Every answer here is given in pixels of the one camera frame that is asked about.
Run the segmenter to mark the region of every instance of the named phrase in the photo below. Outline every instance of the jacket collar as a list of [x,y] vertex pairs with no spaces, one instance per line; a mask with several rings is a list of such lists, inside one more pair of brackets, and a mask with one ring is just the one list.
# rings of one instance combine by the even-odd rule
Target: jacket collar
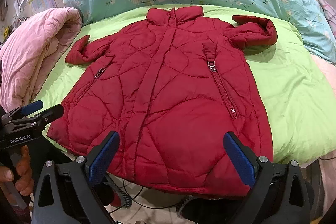
[[182,24],[189,20],[195,20],[197,17],[204,16],[203,7],[201,6],[188,6],[179,9],[163,10],[157,8],[149,9],[147,13],[147,20],[154,25],[167,26],[171,20],[176,24]]

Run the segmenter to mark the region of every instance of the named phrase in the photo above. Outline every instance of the jacket sleeve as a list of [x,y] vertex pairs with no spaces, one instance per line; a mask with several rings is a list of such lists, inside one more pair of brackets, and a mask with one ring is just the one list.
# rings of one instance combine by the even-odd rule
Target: jacket sleeve
[[82,65],[97,60],[118,37],[118,34],[119,33],[116,33],[97,39],[90,44],[88,44],[90,38],[89,35],[82,37],[72,46],[65,58],[65,62],[73,65]]
[[278,40],[277,30],[270,19],[255,16],[232,16],[232,19],[241,25],[228,29],[226,36],[240,49],[273,45]]

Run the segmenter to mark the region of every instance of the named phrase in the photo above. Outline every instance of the blue gripper pad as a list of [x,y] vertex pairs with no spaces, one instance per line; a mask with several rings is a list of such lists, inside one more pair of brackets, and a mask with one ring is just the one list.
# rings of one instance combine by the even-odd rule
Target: blue gripper pad
[[43,102],[41,100],[38,100],[36,102],[33,102],[29,105],[26,105],[26,106],[23,106],[22,109],[21,109],[21,114],[23,116],[28,116],[40,109],[43,108]]
[[252,188],[256,181],[253,165],[239,147],[239,145],[243,147],[243,144],[239,141],[238,138],[236,138],[236,141],[233,139],[230,133],[226,133],[223,139],[224,149],[233,163],[242,182]]
[[119,134],[115,131],[111,131],[102,143],[92,148],[87,155],[85,173],[91,188],[102,182],[113,157],[118,151],[119,144]]

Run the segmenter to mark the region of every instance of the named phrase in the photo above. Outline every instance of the silver screw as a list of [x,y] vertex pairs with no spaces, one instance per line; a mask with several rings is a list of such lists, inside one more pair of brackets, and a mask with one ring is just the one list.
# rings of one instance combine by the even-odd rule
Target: silver screw
[[292,160],[291,161],[291,165],[293,165],[294,167],[297,167],[299,164],[297,163],[296,160]]
[[76,158],[76,162],[78,162],[79,164],[82,163],[85,160],[85,158],[83,156],[79,156],[78,158]]
[[266,156],[260,156],[259,160],[263,163],[268,162],[268,158]]
[[45,166],[46,167],[49,167],[49,166],[52,166],[53,165],[53,162],[51,160],[48,160],[46,163],[45,163]]

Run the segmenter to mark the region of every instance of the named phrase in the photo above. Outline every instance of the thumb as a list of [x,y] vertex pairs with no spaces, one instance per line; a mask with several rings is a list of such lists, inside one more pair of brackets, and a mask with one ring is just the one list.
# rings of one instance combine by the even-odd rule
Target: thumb
[[13,172],[7,167],[0,166],[0,182],[12,181],[13,179]]

